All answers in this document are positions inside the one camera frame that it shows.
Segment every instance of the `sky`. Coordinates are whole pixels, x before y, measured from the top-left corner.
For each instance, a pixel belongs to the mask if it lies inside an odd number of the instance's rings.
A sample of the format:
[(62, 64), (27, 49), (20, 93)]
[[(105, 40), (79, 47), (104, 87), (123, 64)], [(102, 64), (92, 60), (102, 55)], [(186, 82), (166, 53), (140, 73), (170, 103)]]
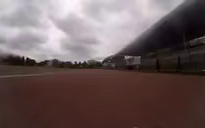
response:
[(0, 53), (38, 61), (115, 54), (184, 0), (0, 0)]

